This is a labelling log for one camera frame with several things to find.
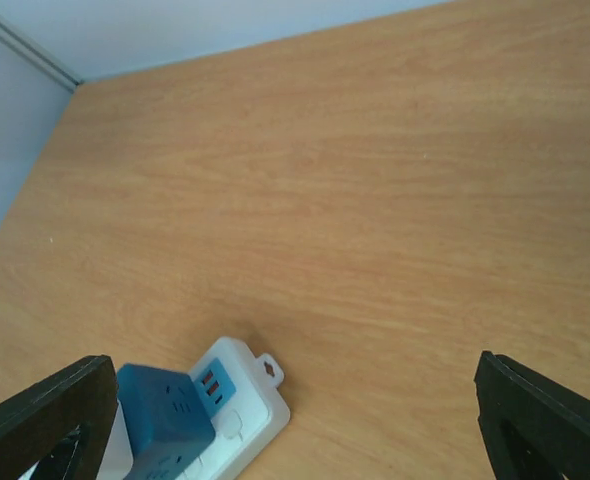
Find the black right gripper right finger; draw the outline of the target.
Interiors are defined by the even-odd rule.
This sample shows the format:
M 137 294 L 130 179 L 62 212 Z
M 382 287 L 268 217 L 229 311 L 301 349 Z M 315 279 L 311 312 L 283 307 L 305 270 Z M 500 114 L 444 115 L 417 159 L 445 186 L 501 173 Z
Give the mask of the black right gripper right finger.
M 490 351 L 474 376 L 478 424 L 497 479 L 590 479 L 590 400 Z

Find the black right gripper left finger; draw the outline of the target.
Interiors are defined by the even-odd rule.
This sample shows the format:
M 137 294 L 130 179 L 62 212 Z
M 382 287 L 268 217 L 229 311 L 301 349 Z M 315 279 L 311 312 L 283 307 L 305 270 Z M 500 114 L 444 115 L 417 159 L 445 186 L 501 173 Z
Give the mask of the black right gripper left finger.
M 118 406 L 111 358 L 90 355 L 0 403 L 0 479 L 95 479 Z

